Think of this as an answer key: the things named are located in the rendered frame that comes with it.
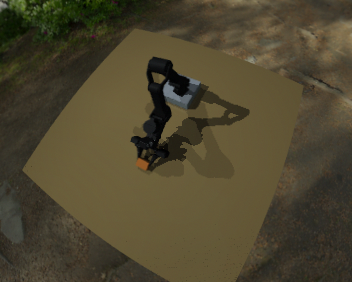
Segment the brown block with black square face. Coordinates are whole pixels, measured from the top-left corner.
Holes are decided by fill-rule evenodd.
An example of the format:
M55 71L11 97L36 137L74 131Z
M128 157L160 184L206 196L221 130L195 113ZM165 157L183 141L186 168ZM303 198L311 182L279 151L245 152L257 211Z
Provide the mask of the brown block with black square face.
M149 162L143 158L138 158L138 161L137 161L137 164L136 164L138 167L144 169L144 170L148 170L149 169Z

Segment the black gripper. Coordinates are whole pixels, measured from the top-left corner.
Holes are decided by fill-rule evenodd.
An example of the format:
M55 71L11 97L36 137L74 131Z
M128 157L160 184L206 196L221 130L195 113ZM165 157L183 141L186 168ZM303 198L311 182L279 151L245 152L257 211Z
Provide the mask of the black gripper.
M158 149L156 148L158 146L158 142L159 142L159 139L161 139L161 135L158 135L158 134L148 134L148 137L151 138L151 139L156 139L156 144L155 144L155 147L151 150L155 151L155 154L153 154L150 162L149 162L149 165L150 166L157 158L161 157L161 158L167 158L169 156L169 151L165 150L165 149ZM139 136L133 136L131 138L131 142L135 143L135 146L137 147L138 149L138 158L141 157L141 153L143 151L143 148L139 147L139 139L141 139L141 137Z

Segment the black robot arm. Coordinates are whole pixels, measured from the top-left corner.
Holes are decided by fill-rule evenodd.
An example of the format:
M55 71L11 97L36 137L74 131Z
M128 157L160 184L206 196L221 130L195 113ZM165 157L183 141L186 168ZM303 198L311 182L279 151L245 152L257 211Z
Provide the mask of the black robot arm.
M183 97L189 90L190 80L187 77L180 76L174 69L173 64L170 60L164 58L153 57L148 63L147 68L147 80L148 80L148 91L152 96L152 102L154 109L149 115L149 120L143 123L143 130L148 134L161 135L166 122L172 116L170 107L165 103L163 94L163 87L168 81L168 85L174 87L173 92ZM161 84L154 82L152 72L162 74L165 79ZM139 139L139 147L144 150L153 149L156 144L156 139L151 139L146 135Z

